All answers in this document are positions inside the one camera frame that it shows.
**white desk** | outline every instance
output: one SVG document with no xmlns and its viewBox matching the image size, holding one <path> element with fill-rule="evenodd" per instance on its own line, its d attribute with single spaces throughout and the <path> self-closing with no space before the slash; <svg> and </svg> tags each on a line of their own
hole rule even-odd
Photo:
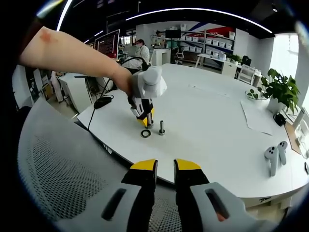
<svg viewBox="0 0 309 232">
<path fill-rule="evenodd" d="M 67 73 L 59 77 L 59 81 L 65 94 L 70 96 L 75 109 L 81 113 L 92 104 L 92 100 L 86 87 L 85 78 L 75 78 L 76 76 L 84 75 Z"/>
<path fill-rule="evenodd" d="M 221 59 L 219 59 L 219 58 L 215 58 L 215 57 L 213 57 L 212 55 L 208 55 L 208 54 L 199 54 L 199 55 L 198 55 L 198 58 L 197 58 L 197 62 L 196 62 L 196 64 L 195 64 L 195 67 L 196 67 L 196 68 L 197 68 L 197 65 L 198 65 L 198 63 L 200 62 L 201 58 L 212 59 L 212 60 L 219 61 L 219 62 L 222 62 L 222 63 L 230 63 L 230 62 L 228 62 L 228 61 L 223 61 L 223 60 L 221 60 Z M 238 65 L 237 65 L 237 68 L 238 68 L 238 69 L 241 69 L 241 65 L 238 64 Z M 259 83 L 261 77 L 262 77 L 261 73 L 258 72 L 258 71 L 255 71 L 255 73 L 254 73 L 254 80 L 253 80 L 253 86 L 254 86 L 254 87 L 257 87 L 257 85 L 258 85 L 258 83 Z"/>
<path fill-rule="evenodd" d="M 154 49 L 150 63 L 153 66 L 161 66 L 170 63 L 170 49 Z"/>
<path fill-rule="evenodd" d="M 126 94 L 116 90 L 113 101 L 95 111 L 90 131 L 126 160 L 135 163 L 156 158 L 157 176 L 174 182 L 173 160 L 190 160 L 201 166 L 210 182 L 218 182 L 238 197 L 276 197 L 304 186 L 308 175 L 305 160 L 290 147 L 287 164 L 269 176 L 265 150 L 289 141 L 284 127 L 271 124 L 273 136 L 247 127 L 240 101 L 265 108 L 267 102 L 252 102 L 244 92 L 251 88 L 241 81 L 191 67 L 162 66 L 168 89 L 153 99 L 154 127 L 144 139 L 144 127 L 133 116 Z M 93 107 L 78 119 L 88 126 Z M 265 111 L 267 117 L 272 115 Z M 160 120 L 165 135 L 158 135 Z"/>
</svg>

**ceiling light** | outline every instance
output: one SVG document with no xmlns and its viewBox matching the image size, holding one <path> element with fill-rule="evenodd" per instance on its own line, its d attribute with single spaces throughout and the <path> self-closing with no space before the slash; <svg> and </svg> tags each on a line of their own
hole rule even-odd
<svg viewBox="0 0 309 232">
<path fill-rule="evenodd" d="M 273 10 L 274 12 L 278 12 L 278 10 L 277 10 L 277 8 L 276 8 L 276 5 L 275 5 L 274 3 L 271 5 L 271 7 L 272 7 L 272 10 Z"/>
<path fill-rule="evenodd" d="M 262 25 L 256 23 L 256 22 L 253 22 L 247 18 L 244 18 L 244 17 L 241 17 L 241 16 L 238 16 L 236 14 L 231 14 L 231 13 L 228 13 L 228 12 L 224 12 L 224 11 L 217 11 L 217 10 L 212 10 L 212 9 L 205 9 L 205 8 L 191 8 L 191 7 L 183 7 L 183 8 L 171 8 L 171 9 L 163 9 L 163 10 L 158 10 L 158 11 L 151 11 L 151 12 L 147 12 L 147 13 L 143 13 L 143 14 L 139 14 L 139 15 L 136 15 L 136 16 L 133 16 L 131 18 L 127 18 L 126 21 L 128 20 L 131 20 L 133 18 L 137 18 L 137 17 L 141 17 L 141 16 L 144 16 L 144 15 L 149 15 L 149 14 L 153 14 L 153 13 L 158 13 L 158 12 L 164 12 L 164 11 L 176 11 L 176 10 L 198 10 L 198 11 L 210 11 L 210 12 L 216 12 L 216 13 L 221 13 L 221 14 L 226 14 L 226 15 L 229 15 L 229 16 L 233 16 L 233 17 L 236 17 L 236 18 L 240 18 L 242 20 L 245 20 L 249 23 L 252 23 L 264 30 L 266 30 L 267 32 L 269 33 L 272 33 L 272 31 L 268 30 L 267 28 L 263 27 Z"/>
<path fill-rule="evenodd" d="M 98 32 L 97 34 L 95 34 L 95 37 L 97 36 L 97 35 L 99 35 L 99 34 L 101 34 L 103 31 L 100 31 L 100 32 Z"/>
<path fill-rule="evenodd" d="M 61 16 L 60 16 L 60 19 L 59 19 L 59 22 L 58 22 L 58 27 L 57 27 L 57 31 L 60 31 L 60 28 L 61 28 L 61 24 L 63 22 L 63 19 L 64 19 L 64 16 L 66 16 L 66 13 L 71 5 L 73 0 L 68 0 L 66 5 L 64 6 L 63 8 L 63 11 L 61 13 Z"/>
</svg>

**human arm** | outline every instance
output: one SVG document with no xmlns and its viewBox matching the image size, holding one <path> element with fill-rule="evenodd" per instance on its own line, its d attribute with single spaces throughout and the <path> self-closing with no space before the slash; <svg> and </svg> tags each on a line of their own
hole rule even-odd
<svg viewBox="0 0 309 232">
<path fill-rule="evenodd" d="M 34 68 L 108 77 L 118 88 L 131 93 L 131 73 L 106 55 L 61 31 L 42 27 L 20 56 Z"/>
</svg>

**bruise on arm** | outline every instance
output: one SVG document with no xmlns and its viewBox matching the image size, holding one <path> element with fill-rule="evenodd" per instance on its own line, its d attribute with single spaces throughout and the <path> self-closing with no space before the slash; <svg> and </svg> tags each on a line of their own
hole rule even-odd
<svg viewBox="0 0 309 232">
<path fill-rule="evenodd" d="M 45 42 L 45 43 L 52 43 L 52 42 L 57 42 L 57 39 L 54 39 L 52 37 L 51 32 L 48 31 L 48 29 L 46 28 L 42 28 L 41 30 L 41 35 L 40 35 L 40 39 Z"/>
</svg>

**metal washer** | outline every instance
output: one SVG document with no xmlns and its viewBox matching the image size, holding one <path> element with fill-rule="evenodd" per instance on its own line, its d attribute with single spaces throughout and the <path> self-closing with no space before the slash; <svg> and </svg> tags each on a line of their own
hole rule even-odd
<svg viewBox="0 0 309 232">
<path fill-rule="evenodd" d="M 150 130 L 142 130 L 140 135 L 143 138 L 148 138 L 151 135 L 151 131 Z"/>
</svg>

